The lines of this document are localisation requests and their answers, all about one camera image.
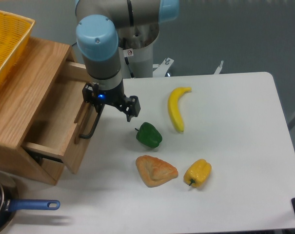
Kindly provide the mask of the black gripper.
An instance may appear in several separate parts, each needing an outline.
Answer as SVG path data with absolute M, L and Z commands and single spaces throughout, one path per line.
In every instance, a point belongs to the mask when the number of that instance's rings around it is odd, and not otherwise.
M 137 96 L 127 97 L 124 94 L 123 81 L 110 90 L 101 90 L 98 84 L 86 83 L 82 89 L 83 101 L 94 106 L 97 113 L 100 112 L 100 105 L 110 105 L 126 114 L 127 122 L 140 113 L 140 103 Z

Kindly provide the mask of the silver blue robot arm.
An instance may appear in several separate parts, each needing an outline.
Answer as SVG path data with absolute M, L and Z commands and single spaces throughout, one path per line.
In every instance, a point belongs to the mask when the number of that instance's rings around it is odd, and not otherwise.
M 98 113 L 110 105 L 125 113 L 127 120 L 137 117 L 138 97 L 124 93 L 119 53 L 123 39 L 118 30 L 157 26 L 178 14 L 177 0 L 77 0 L 77 47 L 92 79 L 82 90 L 84 102 Z

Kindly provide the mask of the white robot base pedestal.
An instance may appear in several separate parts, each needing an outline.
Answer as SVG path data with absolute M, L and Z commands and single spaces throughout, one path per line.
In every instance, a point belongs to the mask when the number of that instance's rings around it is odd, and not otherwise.
M 159 25 L 148 24 L 118 29 L 121 71 L 125 78 L 169 77 L 172 58 L 162 63 L 153 62 L 154 44 L 159 36 Z

